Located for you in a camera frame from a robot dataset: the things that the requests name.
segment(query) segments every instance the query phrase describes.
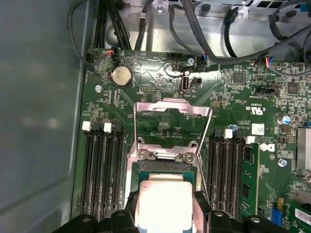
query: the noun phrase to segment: blue connector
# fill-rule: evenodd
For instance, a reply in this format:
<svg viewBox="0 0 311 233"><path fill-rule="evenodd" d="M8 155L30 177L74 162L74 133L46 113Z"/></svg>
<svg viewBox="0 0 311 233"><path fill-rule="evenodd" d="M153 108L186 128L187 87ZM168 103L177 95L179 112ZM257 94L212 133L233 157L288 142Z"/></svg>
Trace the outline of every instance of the blue connector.
<svg viewBox="0 0 311 233"><path fill-rule="evenodd" d="M283 212L277 207L273 207L271 210L271 221L278 226L282 226Z"/></svg>

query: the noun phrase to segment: screw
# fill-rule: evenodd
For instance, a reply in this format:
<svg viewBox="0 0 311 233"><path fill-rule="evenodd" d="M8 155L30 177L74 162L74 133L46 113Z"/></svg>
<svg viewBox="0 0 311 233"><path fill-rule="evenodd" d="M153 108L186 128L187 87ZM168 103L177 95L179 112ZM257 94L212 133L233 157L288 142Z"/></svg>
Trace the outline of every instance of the screw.
<svg viewBox="0 0 311 233"><path fill-rule="evenodd" d="M157 6L156 10L157 10L159 13L162 13L162 11L163 11L163 6L161 6L161 5Z"/></svg>
<svg viewBox="0 0 311 233"><path fill-rule="evenodd" d="M147 154L143 151L138 152L138 158L139 159L146 159L147 158Z"/></svg>
<svg viewBox="0 0 311 233"><path fill-rule="evenodd" d="M102 87L102 86L96 85L96 87L95 87L95 91L96 91L96 92L100 93L102 90L103 90L103 87Z"/></svg>
<svg viewBox="0 0 311 233"><path fill-rule="evenodd" d="M257 217L251 217L251 221L252 221L252 222L255 222L255 223L259 223L259 222L260 222L260 219L257 218Z"/></svg>
<svg viewBox="0 0 311 233"><path fill-rule="evenodd" d="M279 159L277 164L280 166L280 167L285 167L287 165L287 161L285 159Z"/></svg>
<svg viewBox="0 0 311 233"><path fill-rule="evenodd" d="M244 16L244 12L243 11L239 11L238 12L238 18L243 18Z"/></svg>
<svg viewBox="0 0 311 233"><path fill-rule="evenodd" d="M191 163L191 162L193 161L193 156L192 156L191 154L187 154L187 155L185 156L185 161L186 161L187 163Z"/></svg>
<svg viewBox="0 0 311 233"><path fill-rule="evenodd" d="M224 216L224 214L223 214L222 212L220 212L220 211L215 212L215 215L216 215L217 217L222 217L222 216Z"/></svg>
<svg viewBox="0 0 311 233"><path fill-rule="evenodd" d="M188 66L193 66L194 65L194 59L193 58L188 58L187 65Z"/></svg>

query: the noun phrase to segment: black cable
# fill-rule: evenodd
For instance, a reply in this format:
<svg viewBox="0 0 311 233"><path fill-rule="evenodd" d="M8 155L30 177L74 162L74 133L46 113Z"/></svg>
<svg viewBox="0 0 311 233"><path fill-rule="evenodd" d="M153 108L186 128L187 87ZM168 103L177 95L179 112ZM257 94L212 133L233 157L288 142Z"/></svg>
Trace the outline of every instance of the black cable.
<svg viewBox="0 0 311 233"><path fill-rule="evenodd" d="M105 0L100 0L100 11L101 11L101 17L99 18L100 27L99 27L99 44L98 47L101 49L105 48L105 32L106 32L106 25L107 25L107 8Z"/></svg>
<svg viewBox="0 0 311 233"><path fill-rule="evenodd" d="M154 2L154 0L147 0L146 4L144 5L141 12L147 13L147 10L149 9L149 7L152 5L153 2ZM144 39L146 25L147 25L146 19L141 18L139 21L139 30L138 30L138 37L137 37L136 44L135 44L135 50L141 49L141 44L142 44L142 41Z"/></svg>
<svg viewBox="0 0 311 233"><path fill-rule="evenodd" d="M111 19L113 28L114 28L115 33L116 33L118 44L119 44L119 46L120 46L120 48L122 50L125 50L126 47L125 47L125 42L123 40L123 36L122 36L120 28L119 28L119 26L117 24L117 20L116 20L114 14L112 12L112 7L111 7L111 5L110 5L110 3L108 1L106 1L106 6L107 6L107 11L109 12L109 15L110 15L110 19Z"/></svg>
<svg viewBox="0 0 311 233"><path fill-rule="evenodd" d="M307 65L310 65L310 61L309 59L307 58L307 46L309 44L309 40L310 40L310 37L311 37L311 31L308 32L307 36L306 36L306 39L303 43L303 56L304 56L304 61Z"/></svg>
<svg viewBox="0 0 311 233"><path fill-rule="evenodd" d="M190 27L192 29L192 32L196 38L196 40L199 42L200 46L202 47L202 49L207 53L207 56L209 57L209 59L217 64L221 64L221 65L229 65L229 64L237 64L237 63L242 63L244 61L247 60L252 60L261 56L265 56L271 52L274 52L278 49L280 49L281 47L283 47L284 45L288 44L289 42L295 40L297 37L301 36L302 34L311 31L311 24L308 25L307 27L299 30L298 32L296 32L295 34L291 35L290 37L288 37L287 39L281 41L278 44L275 44L265 50L259 51L259 52L255 52L252 53L250 55L247 56L243 56L243 57L237 57L237 58L218 58L215 56L215 54L213 53L213 51L211 50L210 46L208 45L202 29L198 23L198 20L195 16L194 10L192 8L191 5L191 0L181 0L186 12L186 16L188 18Z"/></svg>
<svg viewBox="0 0 311 233"><path fill-rule="evenodd" d="M82 55L81 53L79 52L79 49L77 47L77 43L74 39L74 35L73 35L73 29L72 29L72 17L73 17L73 13L74 11L80 6L82 5L83 3L86 3L87 1L89 0L81 0L80 2L76 3L76 4L73 4L70 9L69 9L69 13L68 13L68 32L69 32L69 38L70 38L70 41L71 41L71 44L73 46L73 49L75 50L77 56L80 58L80 60L86 64L87 66L96 66L96 65L99 65L103 60L106 59L106 56L103 56L101 57L97 62L88 62Z"/></svg>
<svg viewBox="0 0 311 233"><path fill-rule="evenodd" d="M225 40L225 47L227 48L229 54L231 57L237 57L235 52L233 51L233 48L230 43L230 26L232 23L234 23L236 17L238 16L239 9L238 7L234 8L233 10L229 10L224 18L224 25L225 25L225 31L224 31L224 40Z"/></svg>
<svg viewBox="0 0 311 233"><path fill-rule="evenodd" d="M198 53L198 52L195 52L192 48L190 48L188 45L186 45L181 39L180 37L177 35L176 31L175 31L175 28L174 28L174 25L173 25L173 22L174 22L174 17L175 17L175 8L179 9L179 10L183 10L184 8L179 6L179 5L172 5L171 8L170 8L170 31L171 31L171 34L173 36L173 38L175 39L175 41L181 45L182 47L184 47L186 50L188 50L189 52L197 55L197 56L201 56L201 53Z"/></svg>
<svg viewBox="0 0 311 233"><path fill-rule="evenodd" d="M287 39L287 36L284 35L280 31L278 26L276 25L276 15L278 14L278 12L281 9L283 9L284 7L291 6L291 5L302 4L302 3L307 3L307 2L310 2L310 0L291 0L291 1L288 1L288 2L286 2L284 4L282 4L281 6L279 6L279 8L270 16L270 20L269 20L270 30L271 30L272 34L275 36L276 39L278 39L279 41ZM298 55L300 57L300 60L303 61L304 55L303 55L302 47L295 41L289 42L288 45L291 46L292 48L294 48L297 51L297 53L298 53Z"/></svg>
<svg viewBox="0 0 311 233"><path fill-rule="evenodd" d="M110 13L111 15L113 16L113 19L111 20L115 20L116 23L117 23L117 28L120 30L121 34L122 34L122 37L123 37L123 42L124 42L124 45L125 45L125 49L126 50L132 50L131 49L131 44L130 44L130 40L128 38L128 34L127 34L127 31L126 31L126 28L123 24L123 20L118 12L118 9L115 5L115 2L114 0L107 0L106 1L108 5L110 5Z"/></svg>
<svg viewBox="0 0 311 233"><path fill-rule="evenodd" d="M94 34L94 44L93 44L94 48L104 49L106 24L107 24L107 11L105 7L105 1L99 0L95 34Z"/></svg>

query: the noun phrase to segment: gray metal surface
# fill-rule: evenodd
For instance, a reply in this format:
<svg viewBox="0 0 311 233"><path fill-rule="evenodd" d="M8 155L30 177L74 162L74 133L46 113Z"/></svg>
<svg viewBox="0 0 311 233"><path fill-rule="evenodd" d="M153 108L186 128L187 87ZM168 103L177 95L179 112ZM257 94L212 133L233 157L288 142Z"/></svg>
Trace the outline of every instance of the gray metal surface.
<svg viewBox="0 0 311 233"><path fill-rule="evenodd" d="M126 7L120 11L123 21L130 32L130 42L134 47L139 27L138 13L142 10L144 0L126 0L131 4L131 7ZM231 8L228 5L211 4L211 10L208 13L202 12L201 3L196 8L196 14L198 15L199 23L206 36L207 42L211 45L214 53L218 56L229 56L225 49L225 43L223 38L223 18L225 13ZM163 6L161 13L156 9L161 4ZM181 5L179 1L155 1L151 12L148 14L146 27L146 33L142 45L142 50L147 51L162 51L162 52L187 52L183 47L175 42L169 29L169 15L168 7L172 4ZM275 8L263 8L257 7L258 1L254 1L248 8L247 19L236 19L235 23L230 29L230 39L233 50L238 56L247 55L260 51L278 42L272 35L269 28L269 18L276 9ZM278 26L286 35L291 35L293 32L307 26L311 23L311 18L307 18L307 13L300 13L296 6L288 7L284 11L280 12L280 20ZM297 15L291 18L284 15L290 10L296 10ZM198 45L195 37L192 34L188 20L184 15L184 12L176 10L174 26L179 36L189 46L193 47L196 51L201 52L202 49ZM306 35L301 36L297 41L301 45ZM111 26L111 22L107 25L107 46L117 44L117 39L114 35L114 30ZM298 57L296 53L289 46L285 46L284 49L279 50L275 54L277 60L297 61Z"/></svg>
<svg viewBox="0 0 311 233"><path fill-rule="evenodd" d="M1 233L50 233L70 218L82 78L67 32L70 4L0 8ZM80 48L87 12L81 6L74 17Z"/></svg>
<svg viewBox="0 0 311 233"><path fill-rule="evenodd" d="M311 170L311 129L297 130L297 165L298 169Z"/></svg>

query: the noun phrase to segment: motherboard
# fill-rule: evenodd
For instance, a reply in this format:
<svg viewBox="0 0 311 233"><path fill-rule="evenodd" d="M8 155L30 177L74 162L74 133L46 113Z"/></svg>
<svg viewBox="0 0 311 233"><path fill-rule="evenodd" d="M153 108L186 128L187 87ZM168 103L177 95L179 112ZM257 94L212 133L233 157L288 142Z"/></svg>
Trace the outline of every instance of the motherboard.
<svg viewBox="0 0 311 233"><path fill-rule="evenodd" d="M217 65L177 53L88 53L91 60L102 56L85 73L72 217L103 219L124 207L146 171L161 170L183 173L194 190L204 182L211 207L236 219L260 215L296 232L292 222L308 225L291 205L295 191L311 192L307 158L297 155L310 134L310 76L281 77L260 61ZM274 68L295 74L305 65L275 62ZM163 111L138 111L143 103ZM210 115L181 111L180 104ZM129 173L135 144L198 149L203 173L191 154L165 160L152 153L140 153Z"/></svg>

